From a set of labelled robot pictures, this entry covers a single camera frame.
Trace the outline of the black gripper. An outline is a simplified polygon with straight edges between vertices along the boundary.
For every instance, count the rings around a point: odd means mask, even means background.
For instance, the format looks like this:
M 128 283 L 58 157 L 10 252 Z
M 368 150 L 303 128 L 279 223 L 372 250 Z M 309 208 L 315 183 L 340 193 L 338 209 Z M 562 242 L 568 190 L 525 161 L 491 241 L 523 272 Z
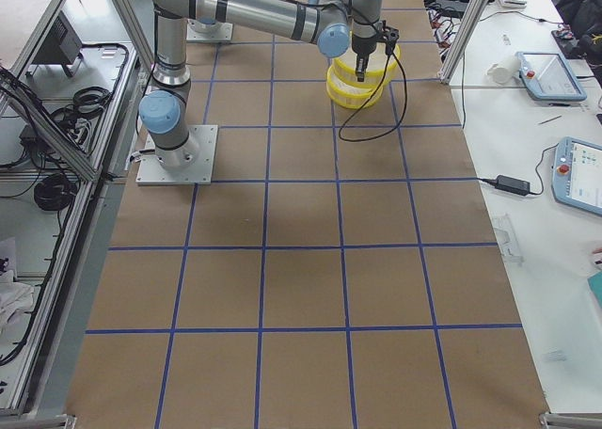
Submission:
M 369 57 L 376 49 L 378 36 L 377 25 L 352 21 L 352 50 L 356 54 L 355 74 L 358 82 L 365 81 Z

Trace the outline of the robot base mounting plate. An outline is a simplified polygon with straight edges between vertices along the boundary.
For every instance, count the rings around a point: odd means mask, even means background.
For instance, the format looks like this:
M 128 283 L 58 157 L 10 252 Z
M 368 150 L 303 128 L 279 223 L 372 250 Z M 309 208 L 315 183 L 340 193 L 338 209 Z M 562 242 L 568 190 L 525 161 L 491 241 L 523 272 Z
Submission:
M 156 149 L 148 135 L 136 176 L 141 185 L 210 184 L 218 136 L 217 125 L 188 125 L 187 142 L 174 151 Z

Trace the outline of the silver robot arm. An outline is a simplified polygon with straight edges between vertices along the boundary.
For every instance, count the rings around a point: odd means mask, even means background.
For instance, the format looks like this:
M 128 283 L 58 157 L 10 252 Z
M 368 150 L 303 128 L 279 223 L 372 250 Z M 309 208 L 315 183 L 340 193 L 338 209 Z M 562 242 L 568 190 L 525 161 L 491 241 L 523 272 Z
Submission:
M 369 61 L 382 0 L 151 1 L 151 85 L 169 109 L 142 118 L 163 166 L 203 162 L 193 126 L 209 117 L 219 124 L 220 181 L 333 177 L 337 143 L 320 79 L 347 53 Z

